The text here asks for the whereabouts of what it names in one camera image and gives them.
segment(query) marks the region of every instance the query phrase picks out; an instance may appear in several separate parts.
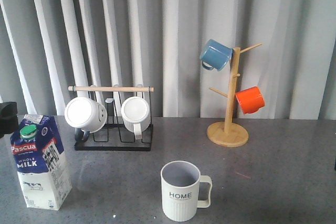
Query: upside-down mug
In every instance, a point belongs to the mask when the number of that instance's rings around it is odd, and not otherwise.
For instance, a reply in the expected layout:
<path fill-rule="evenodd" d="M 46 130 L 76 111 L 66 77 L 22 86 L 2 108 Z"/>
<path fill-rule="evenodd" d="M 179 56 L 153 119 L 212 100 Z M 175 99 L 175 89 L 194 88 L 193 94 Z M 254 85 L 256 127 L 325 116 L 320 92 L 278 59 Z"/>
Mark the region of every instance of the upside-down mug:
<path fill-rule="evenodd" d="M 210 39 L 203 47 L 199 58 L 202 62 L 202 67 L 206 70 L 213 70 L 215 68 L 220 71 L 231 59 L 232 52 L 232 48 L 228 48 Z"/>
<path fill-rule="evenodd" d="M 150 108 L 145 99 L 129 97 L 121 106 L 121 115 L 126 129 L 134 133 L 135 139 L 142 139 L 142 132 L 151 122 Z"/>
<path fill-rule="evenodd" d="M 70 126 L 90 133 L 99 131 L 107 120 L 105 107 L 86 97 L 72 99 L 67 104 L 64 114 Z"/>
<path fill-rule="evenodd" d="M 236 98 L 244 114 L 252 114 L 265 106 L 263 96 L 258 87 L 236 92 Z"/>

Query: white ribbed mug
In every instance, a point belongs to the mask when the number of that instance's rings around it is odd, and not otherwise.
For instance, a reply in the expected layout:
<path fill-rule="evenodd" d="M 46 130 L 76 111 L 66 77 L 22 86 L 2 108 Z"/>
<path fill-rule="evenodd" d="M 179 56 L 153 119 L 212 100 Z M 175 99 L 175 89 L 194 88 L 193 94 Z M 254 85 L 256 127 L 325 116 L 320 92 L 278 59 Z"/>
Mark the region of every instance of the white ribbed mug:
<path fill-rule="evenodd" d="M 208 199 L 198 200 L 199 184 L 208 183 Z M 174 221 L 193 218 L 197 208 L 210 206 L 212 181 L 187 161 L 172 161 L 161 169 L 162 209 Z"/>
<path fill-rule="evenodd" d="M 126 129 L 133 132 L 135 139 L 142 139 L 142 132 L 151 122 L 150 108 L 145 99 L 129 97 L 121 106 L 121 115 Z"/>

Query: gray speckled surface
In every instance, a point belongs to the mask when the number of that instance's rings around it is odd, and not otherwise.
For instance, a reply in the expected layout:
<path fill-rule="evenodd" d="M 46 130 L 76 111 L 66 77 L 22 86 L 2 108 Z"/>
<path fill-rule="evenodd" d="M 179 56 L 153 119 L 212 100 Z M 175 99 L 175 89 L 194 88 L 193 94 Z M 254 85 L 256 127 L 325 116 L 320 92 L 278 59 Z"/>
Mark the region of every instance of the gray speckled surface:
<path fill-rule="evenodd" d="M 212 204 L 186 223 L 335 223 L 336 121 L 234 120 L 247 144 L 207 139 L 218 119 L 154 118 L 150 152 L 75 151 L 57 121 L 73 189 L 59 211 L 26 208 L 9 136 L 0 146 L 0 223 L 176 223 L 161 206 L 160 170 L 186 160 L 213 180 Z"/>

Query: mug handle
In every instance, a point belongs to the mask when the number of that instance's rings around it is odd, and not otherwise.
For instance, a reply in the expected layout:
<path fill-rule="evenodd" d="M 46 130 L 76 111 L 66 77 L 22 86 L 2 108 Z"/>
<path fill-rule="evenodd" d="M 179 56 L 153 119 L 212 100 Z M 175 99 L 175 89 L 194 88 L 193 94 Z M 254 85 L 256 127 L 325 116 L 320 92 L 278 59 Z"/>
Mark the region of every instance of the mug handle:
<path fill-rule="evenodd" d="M 89 131 L 82 131 L 82 129 L 75 128 L 75 140 L 76 142 L 86 142 L 89 138 Z"/>
<path fill-rule="evenodd" d="M 135 139 L 142 139 L 141 124 L 136 123 L 133 125 L 133 128 L 134 128 Z"/>
<path fill-rule="evenodd" d="M 202 61 L 202 67 L 205 68 L 206 70 L 213 70 L 214 67 L 208 67 L 204 62 Z"/>
<path fill-rule="evenodd" d="M 210 201 L 210 194 L 211 194 L 211 189 L 212 189 L 212 180 L 209 176 L 207 175 L 201 175 L 200 177 L 200 183 L 208 183 L 210 185 L 209 191 L 208 191 L 208 199 L 206 200 L 198 200 L 197 201 L 197 207 L 198 208 L 207 208 L 210 206 L 211 201 Z"/>

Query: wooden mug tree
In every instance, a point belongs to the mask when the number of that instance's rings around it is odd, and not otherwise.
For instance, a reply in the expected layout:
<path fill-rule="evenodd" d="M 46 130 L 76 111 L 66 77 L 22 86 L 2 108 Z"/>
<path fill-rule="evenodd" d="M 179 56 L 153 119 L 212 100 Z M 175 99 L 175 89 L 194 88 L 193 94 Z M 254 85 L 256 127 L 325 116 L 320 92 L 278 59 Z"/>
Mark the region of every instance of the wooden mug tree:
<path fill-rule="evenodd" d="M 255 44 L 243 50 L 240 50 L 240 47 L 233 48 L 228 94 L 222 93 L 214 88 L 210 88 L 216 93 L 227 97 L 227 106 L 224 121 L 211 124 L 206 131 L 208 138 L 216 144 L 226 147 L 238 147 L 244 145 L 248 140 L 247 130 L 239 124 L 232 122 L 237 78 L 240 76 L 240 74 L 238 73 L 239 57 L 240 54 L 242 54 L 243 52 L 256 48 L 260 45 L 262 45 L 262 43 Z"/>

